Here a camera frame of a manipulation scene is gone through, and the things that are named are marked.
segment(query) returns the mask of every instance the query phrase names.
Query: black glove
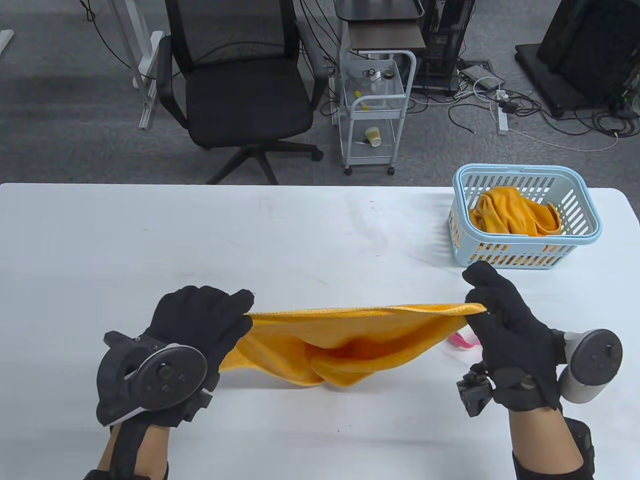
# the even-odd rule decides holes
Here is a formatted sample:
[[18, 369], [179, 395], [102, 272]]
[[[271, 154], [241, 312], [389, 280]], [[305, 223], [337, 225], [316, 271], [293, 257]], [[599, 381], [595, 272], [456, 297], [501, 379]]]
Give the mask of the black glove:
[[[253, 326], [251, 317], [245, 315], [252, 306], [249, 290], [229, 295], [212, 287], [185, 287], [160, 299], [144, 335], [197, 348], [207, 359], [204, 385], [213, 390], [220, 378], [220, 364]], [[151, 424], [177, 426], [184, 419], [186, 402], [189, 399], [167, 410], [139, 416]]]
[[[560, 408], [556, 354], [551, 330], [536, 319], [516, 287], [486, 262], [469, 266], [462, 277], [475, 288], [468, 303], [487, 313], [467, 317], [483, 347], [483, 361], [496, 384], [493, 399], [510, 410]], [[523, 376], [531, 376], [529, 386]]]

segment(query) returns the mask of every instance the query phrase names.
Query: chair base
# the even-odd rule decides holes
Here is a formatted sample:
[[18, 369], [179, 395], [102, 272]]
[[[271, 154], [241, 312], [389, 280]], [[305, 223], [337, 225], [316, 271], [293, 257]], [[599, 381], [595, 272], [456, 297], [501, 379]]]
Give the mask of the chair base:
[[231, 157], [224, 167], [214, 175], [207, 185], [216, 185], [220, 183], [227, 175], [233, 172], [236, 168], [241, 166], [249, 158], [255, 158], [258, 160], [260, 167], [264, 175], [267, 177], [270, 185], [278, 185], [271, 165], [265, 155], [266, 152], [297, 152], [297, 153], [310, 153], [311, 160], [319, 162], [322, 160], [323, 152], [317, 146], [308, 143], [295, 143], [293, 141], [276, 140], [268, 143], [261, 143], [260, 145], [249, 145], [242, 147]]

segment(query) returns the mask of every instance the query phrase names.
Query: floor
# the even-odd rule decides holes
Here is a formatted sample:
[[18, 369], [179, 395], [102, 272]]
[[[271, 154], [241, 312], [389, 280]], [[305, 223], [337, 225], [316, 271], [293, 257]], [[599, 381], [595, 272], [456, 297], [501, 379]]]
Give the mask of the floor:
[[[124, 0], [120, 2], [124, 13]], [[105, 38], [122, 55], [106, 2], [93, 3]], [[531, 91], [513, 59], [513, 47], [540, 41], [558, 3], [477, 0], [463, 56], [490, 59], [508, 87]], [[141, 4], [150, 29], [168, 30], [162, 0]], [[321, 4], [332, 12], [332, 0]], [[139, 130], [139, 97], [130, 74], [102, 45], [78, 2], [3, 0], [0, 29], [6, 28], [16, 34], [0, 60], [0, 182], [200, 184], [233, 154], [233, 148], [198, 148], [162, 108], [150, 131]], [[183, 85], [180, 79], [176, 83], [180, 95]], [[297, 140], [318, 144], [324, 160], [312, 163], [279, 155], [271, 157], [272, 165], [282, 184], [444, 186], [465, 163], [560, 164], [576, 169], [592, 187], [622, 190], [640, 212], [640, 136], [602, 152], [574, 152], [513, 133], [498, 136], [489, 113], [480, 109], [458, 108], [454, 114], [476, 134], [450, 123], [446, 108], [434, 106], [408, 117], [393, 177], [383, 168], [359, 168], [345, 176], [337, 130], [320, 114]], [[563, 127], [580, 130], [568, 123]], [[537, 115], [511, 126], [580, 150], [612, 144], [612, 139], [595, 133], [559, 134]], [[266, 183], [255, 163], [246, 163], [227, 182]]]

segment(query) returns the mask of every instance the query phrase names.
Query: yellow cloth in basket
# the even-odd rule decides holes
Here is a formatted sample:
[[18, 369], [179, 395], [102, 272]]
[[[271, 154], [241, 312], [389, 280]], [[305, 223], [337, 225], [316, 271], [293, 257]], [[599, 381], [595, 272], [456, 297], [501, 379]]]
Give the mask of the yellow cloth in basket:
[[516, 187], [496, 187], [483, 193], [469, 218], [475, 228], [488, 234], [545, 237], [562, 233], [556, 208], [524, 198]]
[[250, 314], [253, 328], [220, 370], [262, 370], [303, 386], [350, 387], [399, 367], [466, 325], [482, 305], [401, 305]]

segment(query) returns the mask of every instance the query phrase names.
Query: power strip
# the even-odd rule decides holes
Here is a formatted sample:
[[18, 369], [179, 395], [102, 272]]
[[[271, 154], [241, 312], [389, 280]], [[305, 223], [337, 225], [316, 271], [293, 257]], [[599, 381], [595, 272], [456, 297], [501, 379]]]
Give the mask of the power strip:
[[[496, 98], [500, 100], [508, 100], [509, 95], [504, 90], [497, 90]], [[507, 114], [502, 110], [502, 106], [498, 105], [498, 135], [506, 135], [509, 133], [509, 119]]]
[[0, 55], [4, 48], [9, 44], [9, 41], [13, 38], [13, 30], [0, 31]]

